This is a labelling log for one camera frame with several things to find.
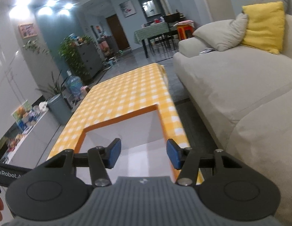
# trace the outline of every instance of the water bottle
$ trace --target water bottle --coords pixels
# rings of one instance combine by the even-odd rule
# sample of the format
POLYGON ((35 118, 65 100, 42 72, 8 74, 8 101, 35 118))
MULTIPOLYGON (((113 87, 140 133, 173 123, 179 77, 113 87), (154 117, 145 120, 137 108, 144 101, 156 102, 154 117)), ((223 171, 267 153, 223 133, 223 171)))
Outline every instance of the water bottle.
POLYGON ((80 100, 81 88, 83 87, 80 77, 73 76, 71 70, 67 71, 68 80, 66 82, 68 88, 70 89, 72 95, 76 100, 80 100))

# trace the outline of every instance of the yellow checkered tablecloth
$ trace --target yellow checkered tablecloth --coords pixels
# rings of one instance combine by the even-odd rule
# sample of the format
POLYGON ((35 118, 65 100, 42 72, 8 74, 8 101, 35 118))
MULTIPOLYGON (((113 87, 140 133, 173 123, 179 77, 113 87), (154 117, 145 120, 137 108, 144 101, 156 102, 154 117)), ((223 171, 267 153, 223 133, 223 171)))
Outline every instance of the yellow checkered tablecloth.
POLYGON ((152 105, 157 105, 166 138, 174 139, 182 148, 189 147, 166 85, 165 69, 157 63, 95 85, 65 126, 48 158, 64 149, 78 150, 84 128, 152 105))

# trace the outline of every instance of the sofa armrest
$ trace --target sofa armrest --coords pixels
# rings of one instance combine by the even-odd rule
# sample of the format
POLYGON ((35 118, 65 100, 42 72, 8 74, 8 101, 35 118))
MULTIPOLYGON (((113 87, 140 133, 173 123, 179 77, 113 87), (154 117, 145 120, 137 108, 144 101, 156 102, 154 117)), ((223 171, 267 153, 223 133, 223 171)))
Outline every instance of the sofa armrest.
POLYGON ((198 37, 192 37, 179 42, 180 53, 188 58, 197 56, 206 47, 210 47, 210 45, 198 37))

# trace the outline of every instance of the white logo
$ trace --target white logo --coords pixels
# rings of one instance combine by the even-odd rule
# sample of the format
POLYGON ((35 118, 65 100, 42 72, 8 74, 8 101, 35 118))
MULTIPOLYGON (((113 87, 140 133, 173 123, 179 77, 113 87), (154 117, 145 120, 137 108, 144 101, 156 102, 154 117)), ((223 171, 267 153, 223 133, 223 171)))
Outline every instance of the white logo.
POLYGON ((11 174, 11 173, 6 172, 6 171, 4 171, 4 170, 1 170, 1 171, 0 171, 0 175, 8 176, 8 177, 12 177, 12 178, 20 178, 20 177, 21 177, 20 175, 17 175, 16 173, 11 174))
POLYGON ((148 182, 148 180, 147 180, 146 178, 143 178, 143 179, 141 179, 139 182, 140 182, 141 184, 145 184, 145 183, 148 182))

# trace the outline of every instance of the mirror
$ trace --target mirror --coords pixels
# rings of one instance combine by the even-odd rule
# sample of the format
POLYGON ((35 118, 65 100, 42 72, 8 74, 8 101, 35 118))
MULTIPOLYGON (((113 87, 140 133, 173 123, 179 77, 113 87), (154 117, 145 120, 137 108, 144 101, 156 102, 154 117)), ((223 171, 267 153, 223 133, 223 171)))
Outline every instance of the mirror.
POLYGON ((144 9, 147 17, 151 17, 153 15, 157 15, 161 13, 156 0, 144 2, 142 5, 142 8, 144 9))

